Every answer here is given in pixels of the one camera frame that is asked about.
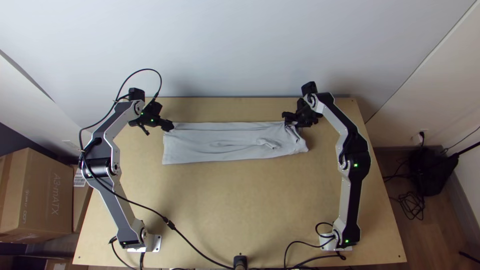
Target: wooden table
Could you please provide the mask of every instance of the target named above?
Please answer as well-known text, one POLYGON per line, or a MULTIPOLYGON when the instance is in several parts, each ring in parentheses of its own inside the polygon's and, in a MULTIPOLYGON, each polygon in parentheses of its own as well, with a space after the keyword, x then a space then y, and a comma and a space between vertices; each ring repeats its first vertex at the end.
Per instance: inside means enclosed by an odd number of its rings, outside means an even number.
MULTIPOLYGON (((283 111, 294 112, 297 98, 160 98, 161 116, 174 122, 282 121, 283 111)), ((355 99, 337 98, 337 106, 369 141, 355 99)), ((248 256, 249 267, 283 267, 285 248, 291 241, 319 244, 315 224, 333 222, 339 211, 341 176, 335 144, 338 134, 324 118, 301 136, 310 149, 271 159, 162 165, 163 131, 126 126, 115 139, 121 150, 121 183, 130 200, 154 208, 202 252, 232 265, 233 257, 248 256)), ((370 149, 371 168, 363 180, 358 224, 361 240, 347 260, 316 260, 309 266, 353 266, 406 262, 402 240, 370 149)), ((132 206, 149 232, 162 235, 158 253, 147 253, 145 267, 218 268, 198 255, 158 216, 132 206)), ((321 228, 327 232, 331 228, 321 228)), ((114 256, 109 239, 117 228, 98 192, 94 192, 76 248, 74 263, 123 266, 114 256)), ((122 250, 123 260, 139 265, 137 253, 122 250)), ((288 266, 330 254, 318 248, 294 245, 288 266)))

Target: folded fabric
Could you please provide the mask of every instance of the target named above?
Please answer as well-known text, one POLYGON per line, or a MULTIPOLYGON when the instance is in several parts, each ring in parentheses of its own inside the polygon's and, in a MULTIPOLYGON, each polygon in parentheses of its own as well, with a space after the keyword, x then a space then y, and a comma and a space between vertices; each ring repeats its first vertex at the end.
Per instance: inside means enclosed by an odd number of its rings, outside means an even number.
POLYGON ((162 164, 268 159, 308 152, 284 122, 174 123, 163 135, 162 164))

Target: black cable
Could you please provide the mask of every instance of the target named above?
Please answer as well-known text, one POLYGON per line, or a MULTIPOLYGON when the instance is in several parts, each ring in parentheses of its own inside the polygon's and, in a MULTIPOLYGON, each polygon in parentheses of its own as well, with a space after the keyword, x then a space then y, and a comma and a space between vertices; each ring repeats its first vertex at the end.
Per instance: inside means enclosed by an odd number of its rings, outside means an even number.
POLYGON ((409 220, 424 220, 425 199, 417 194, 409 191, 401 194, 398 198, 388 197, 400 204, 400 207, 409 220))
POLYGON ((342 261, 345 261, 347 259, 347 257, 345 257, 344 255, 340 254, 340 252, 337 251, 336 255, 324 255, 324 256, 318 256, 318 257, 310 258, 310 259, 307 259, 305 261, 302 261, 301 263, 298 263, 293 268, 295 269, 295 268, 301 267, 302 265, 307 264, 311 261, 324 259, 324 258, 331 258, 331 257, 339 257, 342 261))
POLYGON ((386 183, 386 182, 392 180, 392 179, 395 178, 395 177, 399 177, 399 176, 397 175, 397 173, 399 172, 400 168, 407 163, 407 161, 409 161, 409 160, 407 159, 407 160, 403 161, 402 163, 400 163, 400 165, 398 166, 398 168, 396 168, 396 170, 395 170, 395 172, 393 173, 393 175, 391 175, 391 176, 386 176, 387 179, 386 179, 385 181, 383 181, 383 182, 386 183))
POLYGON ((183 240, 185 240, 185 242, 187 242, 192 249, 194 249, 198 254, 200 254, 203 258, 207 259, 209 262, 214 263, 214 264, 216 264, 216 265, 218 265, 218 266, 221 266, 221 267, 223 267, 223 268, 226 268, 226 269, 230 269, 230 270, 233 270, 233 269, 234 269, 233 267, 226 266, 226 265, 224 265, 224 264, 221 264, 221 263, 219 263, 219 262, 217 262, 217 261, 214 261, 213 259, 207 257, 207 256, 204 255, 200 250, 198 250, 192 243, 190 243, 190 241, 189 241, 179 230, 177 230, 176 228, 173 229, 173 230, 174 230, 178 235, 180 235, 180 237, 182 237, 183 240))
POLYGON ((319 226, 320 226, 320 225, 324 225, 324 224, 325 224, 325 225, 330 225, 330 227, 333 227, 333 225, 330 224, 330 223, 328 223, 328 222, 320 222, 320 223, 318 223, 317 225, 315 225, 315 232, 316 232, 316 234, 317 234, 319 237, 321 237, 321 238, 334 238, 335 235, 323 236, 323 235, 321 235, 321 234, 319 233, 319 226))
POLYGON ((140 270, 144 270, 144 257, 145 257, 145 252, 142 252, 140 254, 140 270))
POLYGON ((122 260, 120 258, 120 256, 117 254, 117 252, 115 251, 115 247, 114 247, 114 242, 117 241, 117 237, 114 236, 110 239, 110 241, 108 242, 110 245, 111 245, 111 250, 113 250, 113 254, 115 254, 116 258, 126 267, 128 267, 129 269, 132 269, 132 270, 137 270, 133 267, 131 267, 130 265, 128 265, 126 262, 124 262, 124 260, 122 260))
POLYGON ((443 155, 443 154, 446 154, 451 148, 454 148, 455 146, 457 146, 459 143, 463 142, 466 138, 470 137, 470 135, 474 134, 475 132, 477 132, 478 130, 480 130, 480 125, 472 132, 470 132, 467 136, 463 137, 463 139, 457 141, 454 145, 450 146, 450 147, 447 147, 447 148, 444 148, 440 154, 443 155))
POLYGON ((162 76, 160 75, 160 73, 158 71, 156 71, 155 69, 152 69, 152 68, 142 68, 142 69, 139 69, 135 72, 133 72, 132 74, 130 74, 130 76, 128 76, 124 81, 123 83, 121 84, 120 86, 120 89, 118 90, 117 94, 116 94, 116 97, 115 97, 115 100, 113 101, 113 104, 111 105, 110 109, 108 110, 108 112, 105 114, 105 116, 100 119, 99 121, 97 121, 96 123, 94 124, 91 124, 87 127, 83 127, 80 129, 80 131, 78 132, 78 141, 80 142, 80 150, 84 150, 84 144, 82 142, 82 132, 84 130, 87 130, 89 128, 92 128, 92 127, 95 127, 96 125, 98 125, 99 123, 101 123, 103 120, 105 120, 105 118, 107 118, 107 116, 109 116, 109 114, 112 112, 112 110, 114 109, 115 107, 115 104, 117 104, 117 102, 125 97, 128 96, 127 95, 124 95, 122 96, 121 98, 119 98, 120 96, 120 92, 122 91, 122 89, 124 88, 124 85, 127 83, 127 81, 135 74, 139 73, 139 72, 142 72, 142 71, 153 71, 155 72, 159 77, 160 77, 160 86, 158 87, 158 90, 156 91, 155 95, 153 96, 153 100, 155 100, 158 96, 159 96, 159 93, 160 93, 160 89, 162 89, 162 76))
POLYGON ((304 241, 293 241, 291 242, 290 244, 288 244, 288 246, 286 247, 285 249, 285 254, 283 255, 283 268, 286 269, 287 268, 287 252, 289 251, 289 248, 291 245, 295 244, 295 243, 299 243, 299 244, 304 244, 306 246, 309 246, 309 247, 312 247, 312 248, 322 248, 324 247, 326 244, 330 243, 331 241, 333 241, 335 238, 331 238, 330 240, 328 240, 327 242, 321 244, 321 245, 313 245, 313 244, 310 244, 310 243, 307 243, 307 242, 304 242, 304 241))

